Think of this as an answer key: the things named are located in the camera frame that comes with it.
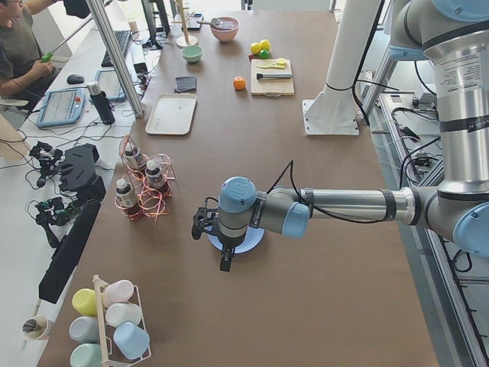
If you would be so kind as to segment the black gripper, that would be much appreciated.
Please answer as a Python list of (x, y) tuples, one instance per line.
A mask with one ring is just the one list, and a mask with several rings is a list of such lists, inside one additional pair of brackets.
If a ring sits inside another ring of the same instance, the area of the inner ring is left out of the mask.
[[(193, 216), (193, 225), (191, 235), (194, 240), (199, 240), (203, 233), (217, 237), (219, 209), (208, 208), (201, 206), (197, 209)], [(230, 272), (233, 259), (233, 248), (223, 248), (221, 250), (221, 258), (219, 270)]]

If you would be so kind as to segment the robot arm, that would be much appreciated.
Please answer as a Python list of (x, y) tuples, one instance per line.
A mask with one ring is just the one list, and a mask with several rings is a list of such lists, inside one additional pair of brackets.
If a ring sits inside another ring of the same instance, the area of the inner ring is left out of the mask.
[(319, 190), (273, 186), (258, 191), (245, 177), (221, 186), (218, 205), (202, 206), (192, 235), (221, 245), (228, 271), (250, 228), (299, 238), (312, 218), (370, 224), (396, 220), (438, 233), (460, 249), (488, 254), (488, 3), (396, 1), (390, 57), (430, 60), (442, 142), (443, 181), (399, 190)]

